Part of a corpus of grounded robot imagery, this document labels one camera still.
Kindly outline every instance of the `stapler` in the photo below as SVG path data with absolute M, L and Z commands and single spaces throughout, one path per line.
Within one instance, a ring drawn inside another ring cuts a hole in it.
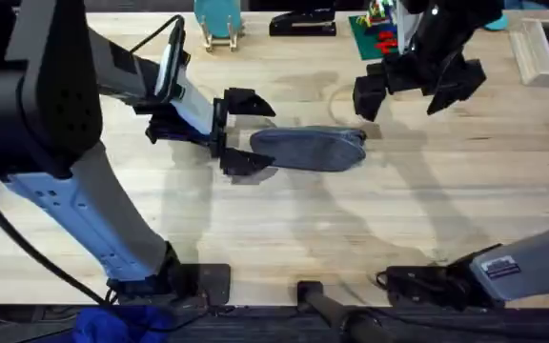
M 335 36 L 336 11 L 333 8 L 291 11 L 273 18 L 271 36 Z

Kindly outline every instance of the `wooden table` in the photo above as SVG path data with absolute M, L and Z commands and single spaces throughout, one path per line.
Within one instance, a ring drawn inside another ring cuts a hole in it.
M 201 47 L 187 15 L 190 77 L 209 98 L 228 87 L 255 89 L 277 118 L 239 118 L 231 145 L 268 127 L 339 125 L 368 132 L 367 159 L 343 173 L 276 171 L 233 185 L 206 152 L 190 144 L 151 145 L 147 117 L 103 97 L 114 170 L 152 228 L 187 262 L 233 267 L 232 304 L 290 305 L 298 280 L 320 280 L 348 303 L 388 305 L 372 286 L 389 265 L 445 264 L 549 230 L 549 90 L 519 83 L 507 32 L 479 31 L 468 57 L 488 81 L 469 101 L 428 117 L 430 98 L 390 97 L 377 123 L 354 115 L 351 93 L 368 62 L 347 22 L 338 36 L 271 38 L 272 13 L 247 13 L 240 51 Z M 510 12 L 512 23 L 522 15 Z M 530 15 L 549 16 L 549 12 Z M 168 14 L 91 14 L 93 28 L 131 47 Z M 140 54 L 159 55 L 167 35 Z M 104 294 L 99 265 L 56 223 L 0 184 L 0 207 L 39 250 Z M 90 303 L 27 257 L 0 230 L 0 303 Z M 512 306 L 547 306 L 549 296 Z

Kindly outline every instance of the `black cable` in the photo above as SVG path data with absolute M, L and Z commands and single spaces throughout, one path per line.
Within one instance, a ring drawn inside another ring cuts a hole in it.
M 180 20 L 182 24 L 185 23 L 183 16 L 181 16 L 179 14 L 174 15 L 173 17 L 171 17 L 171 19 L 167 20 L 164 24 L 162 24 L 162 26 L 160 28 L 158 28 L 157 30 L 152 32 L 150 35 L 145 37 L 141 42 L 139 42 L 137 45 L 135 45 L 130 50 L 130 52 L 135 53 L 137 50 L 143 48 L 144 45 L 150 43 L 150 41 L 153 40 L 155 38 L 155 36 L 160 34 L 160 32 L 162 32 L 164 29 L 166 29 L 168 26 L 170 26 L 173 22 L 175 22 L 177 20 Z
M 54 275 L 56 275 L 63 281 L 67 282 L 68 284 L 76 288 L 78 291 L 85 294 L 87 297 L 89 297 L 95 303 L 101 306 L 104 310 L 120 318 L 120 320 L 124 321 L 125 323 L 131 326 L 140 328 L 142 330 L 154 332 L 154 333 L 172 333 L 179 330 L 179 327 L 167 328 L 167 329 L 154 328 L 147 325 L 135 323 L 128 320 L 127 318 L 124 318 L 124 316 L 122 316 L 120 313 L 118 313 L 115 310 L 112 304 L 107 302 L 105 299 L 101 298 L 97 293 L 93 292 L 90 288 L 88 288 L 86 285 L 84 285 L 83 283 L 75 279 L 73 276 L 69 275 L 68 273 L 60 269 L 58 266 L 52 263 L 46 256 L 44 256 L 41 252 L 39 252 L 31 243 L 29 243 L 25 239 L 25 237 L 23 237 L 22 234 L 20 234 L 20 232 L 18 232 L 16 228 L 14 228 L 14 226 L 10 223 L 8 218 L 6 218 L 6 216 L 2 214 L 1 211 L 0 211 L 0 227 L 11 238 L 11 240 L 14 241 L 14 243 L 16 243 L 24 252 L 26 252 L 37 263 L 41 264 L 48 271 L 52 272 Z
M 549 334 L 539 334 L 539 333 L 518 333 L 518 332 L 509 332 L 505 330 L 496 330 L 496 329 L 485 329 L 485 328 L 471 328 L 471 327 L 463 327 L 463 326 L 456 326 L 456 325 L 448 325 L 448 324 L 439 324 L 439 323 L 433 323 L 433 322 L 424 322 L 420 320 L 414 320 L 410 318 L 406 318 L 403 316 L 399 316 L 396 314 L 387 313 L 381 309 L 370 309 L 372 313 L 378 313 L 380 315 L 389 317 L 391 319 L 394 319 L 396 321 L 402 322 L 404 324 L 408 325 L 415 325 L 415 326 L 422 326 L 430 329 L 439 329 L 439 330 L 445 330 L 445 331 L 454 331 L 454 332 L 460 332 L 460 333 L 473 333 L 473 334 L 488 334 L 488 335 L 495 335 L 495 336 L 503 336 L 510 339 L 533 339 L 533 340 L 546 340 L 549 341 Z M 374 320 L 378 321 L 379 318 L 373 314 Z

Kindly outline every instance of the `blue cloth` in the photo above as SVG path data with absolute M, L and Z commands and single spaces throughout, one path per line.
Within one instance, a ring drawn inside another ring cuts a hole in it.
M 154 328 L 170 328 L 173 318 L 155 307 L 117 306 L 116 310 L 129 321 Z M 100 308 L 82 310 L 75 321 L 74 343 L 164 343 L 168 333 L 148 332 L 129 325 Z

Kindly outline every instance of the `metal bracket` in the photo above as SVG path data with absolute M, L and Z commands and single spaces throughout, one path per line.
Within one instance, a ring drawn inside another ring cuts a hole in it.
M 228 37 L 225 38 L 216 38 L 214 37 L 207 28 L 207 20 L 205 16 L 202 16 L 200 21 L 200 29 L 203 36 L 203 45 L 207 52 L 213 52 L 214 46 L 229 46 L 230 51 L 238 50 L 238 37 L 243 36 L 243 30 L 245 27 L 241 25 L 240 30 L 235 30 L 233 25 L 233 18 L 231 15 L 228 16 Z

